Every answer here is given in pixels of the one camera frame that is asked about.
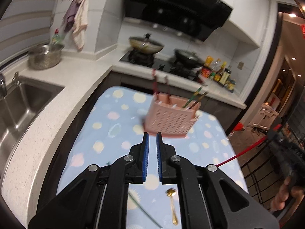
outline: silver bolt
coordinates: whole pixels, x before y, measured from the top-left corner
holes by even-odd
[[[130,161],[133,160],[133,156],[132,156],[132,155],[126,155],[126,156],[124,157],[124,160],[127,161],[127,162],[130,162]]]
[[[216,165],[213,165],[213,164],[209,164],[207,168],[208,168],[208,171],[211,171],[211,172],[215,172],[217,170]]]
[[[91,172],[97,171],[98,167],[95,164],[92,164],[88,167],[88,170]]]
[[[173,155],[173,156],[171,156],[171,160],[174,162],[179,162],[181,160],[181,157],[179,157],[177,155]]]

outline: white towel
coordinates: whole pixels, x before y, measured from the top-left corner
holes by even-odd
[[[83,49],[85,44],[85,30],[88,26],[88,4],[89,0],[77,0],[80,6],[74,18],[72,28],[72,38],[79,51]]]

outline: pink plastic basket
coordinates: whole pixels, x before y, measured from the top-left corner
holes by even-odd
[[[186,110],[182,107],[188,99],[171,95],[169,100],[170,104],[168,104],[167,95],[164,93],[158,94],[158,100],[154,95],[145,118],[144,130],[153,135],[161,132],[163,137],[185,137],[198,120],[195,113],[200,108],[201,103],[199,102],[192,109]]]

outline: sink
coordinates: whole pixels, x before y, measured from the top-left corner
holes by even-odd
[[[7,86],[0,100],[0,182],[23,135],[45,106],[64,87],[19,77],[18,85]]]

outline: gold spoon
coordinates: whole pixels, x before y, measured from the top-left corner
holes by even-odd
[[[170,188],[170,189],[166,190],[166,194],[170,198],[170,208],[172,211],[172,220],[173,220],[173,224],[176,226],[176,225],[178,225],[178,219],[177,219],[175,207],[173,205],[173,196],[176,195],[176,190],[173,188]]]

